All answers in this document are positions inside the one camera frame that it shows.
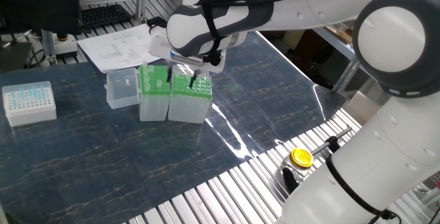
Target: white plastic box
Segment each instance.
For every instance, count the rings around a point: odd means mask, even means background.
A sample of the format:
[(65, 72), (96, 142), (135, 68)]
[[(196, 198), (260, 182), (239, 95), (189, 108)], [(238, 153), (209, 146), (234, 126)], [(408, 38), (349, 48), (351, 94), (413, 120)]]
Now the white plastic box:
[(139, 104), (141, 121), (164, 121), (170, 103), (168, 67), (141, 65), (107, 74), (107, 102), (112, 109)]
[(107, 102), (112, 109), (139, 104), (139, 82), (135, 68), (107, 74)]
[(192, 76), (185, 69), (173, 66), (168, 119), (202, 124), (212, 103), (212, 83), (209, 75), (198, 76), (192, 87)]
[(11, 127), (56, 119), (50, 82), (3, 87), (3, 106)]

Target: table surface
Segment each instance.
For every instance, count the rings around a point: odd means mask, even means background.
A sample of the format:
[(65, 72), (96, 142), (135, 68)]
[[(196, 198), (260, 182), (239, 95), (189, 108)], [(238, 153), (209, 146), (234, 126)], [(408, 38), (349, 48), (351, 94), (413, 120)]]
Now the table surface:
[(330, 118), (345, 99), (305, 78), (260, 36), (228, 50), (203, 124), (112, 110), (89, 63), (0, 74), (49, 80), (57, 120), (10, 128), (0, 110), (0, 201), (23, 223), (121, 223)]

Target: yellow lid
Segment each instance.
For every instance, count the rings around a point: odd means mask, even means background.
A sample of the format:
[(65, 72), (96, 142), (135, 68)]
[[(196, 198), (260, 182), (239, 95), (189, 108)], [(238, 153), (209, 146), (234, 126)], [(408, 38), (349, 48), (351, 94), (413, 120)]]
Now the yellow lid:
[(290, 161), (299, 168), (309, 169), (314, 164), (314, 157), (305, 149), (294, 148), (290, 152)]

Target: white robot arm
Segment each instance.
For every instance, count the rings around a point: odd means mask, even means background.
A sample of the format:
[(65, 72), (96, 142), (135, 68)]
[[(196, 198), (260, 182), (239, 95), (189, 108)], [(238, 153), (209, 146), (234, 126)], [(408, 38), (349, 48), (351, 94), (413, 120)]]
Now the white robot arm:
[[(247, 31), (356, 17), (355, 53), (392, 98), (293, 191), (277, 224), (386, 218), (392, 202), (440, 170), (440, 0), (184, 0), (166, 28), (151, 30), (152, 54), (220, 72), (226, 48)], [(207, 62), (213, 52), (220, 62)]]

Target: pipette tip box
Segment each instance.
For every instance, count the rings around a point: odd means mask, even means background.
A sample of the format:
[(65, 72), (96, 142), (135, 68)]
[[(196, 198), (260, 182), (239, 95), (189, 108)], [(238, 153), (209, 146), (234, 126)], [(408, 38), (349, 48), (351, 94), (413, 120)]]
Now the pipette tip box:
[(168, 67), (141, 65), (140, 75), (140, 120), (164, 121), (170, 104), (171, 88)]
[(205, 121), (212, 103), (211, 76), (198, 76), (190, 86), (191, 78), (173, 67), (169, 120), (196, 124)]
[(11, 127), (56, 119), (50, 82), (3, 87), (3, 107)]

